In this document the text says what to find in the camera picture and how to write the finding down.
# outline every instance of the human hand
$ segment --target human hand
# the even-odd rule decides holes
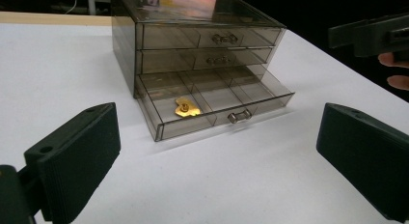
[[[409,62],[395,62],[394,54],[381,53],[378,55],[379,63],[386,67],[401,67],[409,69]],[[409,76],[404,75],[394,75],[387,79],[389,85],[400,90],[409,91]]]

